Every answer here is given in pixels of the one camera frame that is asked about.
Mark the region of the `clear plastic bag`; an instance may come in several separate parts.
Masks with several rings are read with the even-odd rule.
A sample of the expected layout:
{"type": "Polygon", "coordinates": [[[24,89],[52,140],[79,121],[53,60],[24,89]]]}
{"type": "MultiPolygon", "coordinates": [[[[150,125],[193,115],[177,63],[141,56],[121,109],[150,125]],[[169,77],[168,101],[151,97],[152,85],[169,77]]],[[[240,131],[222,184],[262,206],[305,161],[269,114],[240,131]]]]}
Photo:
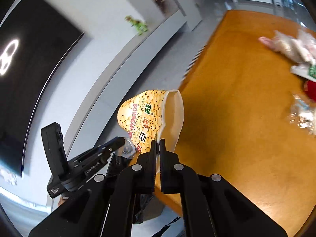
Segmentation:
{"type": "Polygon", "coordinates": [[[273,50],[282,53],[296,63],[315,65],[315,38],[298,30],[297,38],[275,31],[273,50]]]}

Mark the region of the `long white low cabinet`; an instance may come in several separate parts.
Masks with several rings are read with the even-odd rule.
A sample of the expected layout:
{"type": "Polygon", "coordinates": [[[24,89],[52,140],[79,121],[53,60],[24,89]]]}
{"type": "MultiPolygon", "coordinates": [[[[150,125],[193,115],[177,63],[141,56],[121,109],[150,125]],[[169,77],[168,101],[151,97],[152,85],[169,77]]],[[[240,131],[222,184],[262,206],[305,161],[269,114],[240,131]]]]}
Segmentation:
{"type": "Polygon", "coordinates": [[[64,134],[67,159],[92,148],[126,93],[144,69],[186,24],[177,10],[150,31],[135,36],[108,64],[86,95],[76,93],[62,103],[61,113],[69,116],[69,124],[58,118],[64,134]]]}

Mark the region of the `crinkled clear silver wrapper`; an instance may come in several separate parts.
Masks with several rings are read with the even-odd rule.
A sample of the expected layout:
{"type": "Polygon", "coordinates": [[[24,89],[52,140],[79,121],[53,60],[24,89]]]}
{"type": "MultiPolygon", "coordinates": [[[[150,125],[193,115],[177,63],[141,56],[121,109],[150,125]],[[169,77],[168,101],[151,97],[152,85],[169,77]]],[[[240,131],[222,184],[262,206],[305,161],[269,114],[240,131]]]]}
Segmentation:
{"type": "Polygon", "coordinates": [[[290,123],[307,130],[309,135],[315,135],[315,107],[297,94],[292,96],[293,104],[290,107],[290,123]]]}

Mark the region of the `checkered black white rug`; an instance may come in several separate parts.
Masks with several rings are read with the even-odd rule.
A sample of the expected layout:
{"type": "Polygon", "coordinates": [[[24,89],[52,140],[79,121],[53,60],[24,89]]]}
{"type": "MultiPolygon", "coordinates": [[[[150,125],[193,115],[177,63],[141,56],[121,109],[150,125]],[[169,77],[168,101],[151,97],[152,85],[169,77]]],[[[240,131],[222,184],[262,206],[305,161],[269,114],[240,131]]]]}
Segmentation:
{"type": "Polygon", "coordinates": [[[188,76],[190,70],[192,69],[192,67],[194,66],[194,64],[197,62],[197,60],[199,59],[200,55],[202,54],[203,50],[205,49],[206,45],[204,45],[203,47],[201,47],[198,52],[195,54],[195,56],[192,58],[191,62],[189,63],[188,67],[186,68],[186,71],[182,77],[182,82],[186,79],[186,77],[188,76]]]}

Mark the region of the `green toy dinosaur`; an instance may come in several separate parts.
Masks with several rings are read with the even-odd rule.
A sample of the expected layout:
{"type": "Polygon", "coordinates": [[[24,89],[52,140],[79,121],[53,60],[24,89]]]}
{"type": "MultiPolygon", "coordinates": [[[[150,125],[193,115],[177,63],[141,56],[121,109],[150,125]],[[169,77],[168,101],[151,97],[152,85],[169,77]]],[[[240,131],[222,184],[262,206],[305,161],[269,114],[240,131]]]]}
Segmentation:
{"type": "Polygon", "coordinates": [[[148,26],[147,26],[146,22],[142,22],[140,20],[137,20],[137,19],[133,18],[132,16],[126,16],[125,21],[130,23],[131,26],[137,30],[138,35],[142,35],[143,33],[148,31],[148,26]]]}

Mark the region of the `white green paper packet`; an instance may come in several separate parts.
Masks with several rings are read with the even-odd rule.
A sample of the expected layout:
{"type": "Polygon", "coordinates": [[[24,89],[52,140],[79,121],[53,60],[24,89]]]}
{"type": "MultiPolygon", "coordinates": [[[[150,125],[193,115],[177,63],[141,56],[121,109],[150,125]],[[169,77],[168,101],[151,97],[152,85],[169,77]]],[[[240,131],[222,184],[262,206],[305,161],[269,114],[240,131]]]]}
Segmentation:
{"type": "Polygon", "coordinates": [[[290,72],[292,74],[295,74],[297,76],[301,76],[307,80],[316,82],[316,77],[315,77],[315,65],[313,66],[308,66],[305,64],[300,64],[300,65],[294,65],[290,68],[290,72]]]}

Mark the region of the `pink snack stick wrapper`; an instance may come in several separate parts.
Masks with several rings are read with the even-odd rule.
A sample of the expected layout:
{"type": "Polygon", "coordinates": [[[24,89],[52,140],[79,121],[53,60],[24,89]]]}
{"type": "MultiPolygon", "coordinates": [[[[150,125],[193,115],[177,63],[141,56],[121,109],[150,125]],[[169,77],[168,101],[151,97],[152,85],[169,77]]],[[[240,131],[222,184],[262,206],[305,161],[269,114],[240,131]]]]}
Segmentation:
{"type": "Polygon", "coordinates": [[[268,47],[269,49],[271,49],[272,51],[277,51],[276,44],[275,44],[274,40],[269,39],[269,38],[267,38],[267,37],[265,37],[265,36],[259,37],[258,40],[259,40],[263,45],[265,45],[266,47],[268,47]]]}

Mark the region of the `black wall television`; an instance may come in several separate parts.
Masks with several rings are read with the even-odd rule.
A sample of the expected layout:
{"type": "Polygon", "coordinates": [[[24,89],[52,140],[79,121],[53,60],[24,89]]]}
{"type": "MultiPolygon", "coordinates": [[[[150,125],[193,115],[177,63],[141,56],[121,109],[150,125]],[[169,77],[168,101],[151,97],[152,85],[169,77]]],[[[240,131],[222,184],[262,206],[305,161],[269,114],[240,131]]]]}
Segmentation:
{"type": "Polygon", "coordinates": [[[1,25],[1,163],[18,176],[39,100],[82,36],[45,0],[21,0],[1,25]]]}

